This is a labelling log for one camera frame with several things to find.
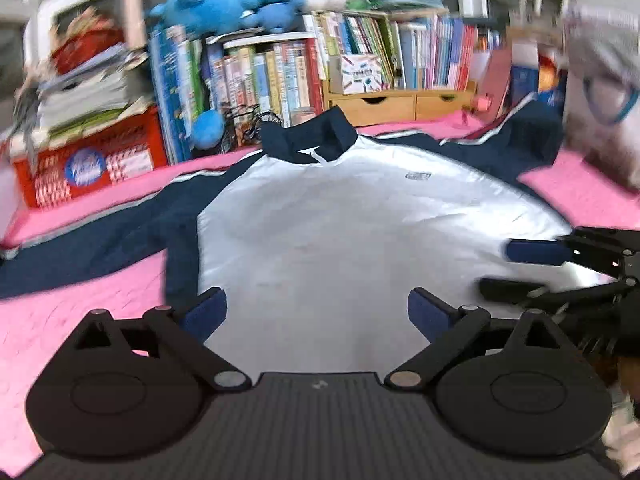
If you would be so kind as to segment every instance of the round blue sticker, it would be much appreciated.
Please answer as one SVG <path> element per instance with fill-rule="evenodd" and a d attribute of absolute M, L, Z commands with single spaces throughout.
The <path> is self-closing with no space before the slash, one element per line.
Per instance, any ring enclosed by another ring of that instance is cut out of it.
<path fill-rule="evenodd" d="M 101 153 L 83 148 L 71 155 L 65 164 L 65 177 L 72 186 L 84 187 L 97 182 L 107 164 Z"/>

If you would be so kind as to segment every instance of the red basket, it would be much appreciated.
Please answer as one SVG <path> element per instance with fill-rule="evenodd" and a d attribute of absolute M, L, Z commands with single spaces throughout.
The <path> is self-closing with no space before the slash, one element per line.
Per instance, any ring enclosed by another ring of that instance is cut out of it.
<path fill-rule="evenodd" d="M 51 59 L 58 74 L 63 75 L 118 43 L 124 43 L 124 34 L 119 28 L 90 30 L 66 40 L 63 46 L 51 54 Z"/>
<path fill-rule="evenodd" d="M 35 208 L 56 206 L 166 165 L 156 107 L 92 136 L 40 152 L 34 178 L 26 158 L 14 160 L 24 200 Z"/>

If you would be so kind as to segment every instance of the wooden bookshelf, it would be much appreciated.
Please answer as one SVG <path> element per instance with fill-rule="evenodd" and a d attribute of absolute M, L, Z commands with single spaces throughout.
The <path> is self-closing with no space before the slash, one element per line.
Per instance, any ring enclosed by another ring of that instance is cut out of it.
<path fill-rule="evenodd" d="M 365 94 L 333 94 L 322 82 L 324 109 L 338 106 L 353 126 L 429 121 L 469 107 L 476 93 L 470 82 L 465 91 L 385 90 Z"/>

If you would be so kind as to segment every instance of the pink table surface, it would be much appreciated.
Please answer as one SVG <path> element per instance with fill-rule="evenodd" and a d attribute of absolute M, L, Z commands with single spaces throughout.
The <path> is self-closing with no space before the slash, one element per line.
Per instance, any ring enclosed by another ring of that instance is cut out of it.
<path fill-rule="evenodd" d="M 480 127 L 460 113 L 438 121 L 386 124 L 363 128 L 376 135 L 421 128 L 436 138 L 461 137 Z M 5 244 L 19 244 L 35 235 L 84 216 L 161 189 L 181 173 L 233 164 L 244 153 L 208 157 L 155 171 L 46 212 L 29 212 Z M 640 226 L 637 198 L 617 188 L 580 156 L 562 151 L 551 168 L 533 170 L 521 179 L 549 200 L 574 224 L 620 228 Z M 24 399 L 53 352 L 92 308 L 108 308 L 117 319 L 139 317 L 163 302 L 164 253 L 151 256 L 115 274 L 9 301 L 0 301 L 0 469 L 12 476 L 40 455 L 24 415 Z"/>

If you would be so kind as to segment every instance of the ribbed black surface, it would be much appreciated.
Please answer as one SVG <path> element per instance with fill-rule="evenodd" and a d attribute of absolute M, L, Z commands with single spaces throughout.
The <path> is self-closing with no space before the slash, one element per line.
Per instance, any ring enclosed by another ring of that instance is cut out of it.
<path fill-rule="evenodd" d="M 219 397 L 171 448 L 123 463 L 54 454 L 24 480 L 612 480 L 590 456 L 521 463 L 487 456 L 441 427 L 424 397 L 374 374 L 265 374 Z"/>

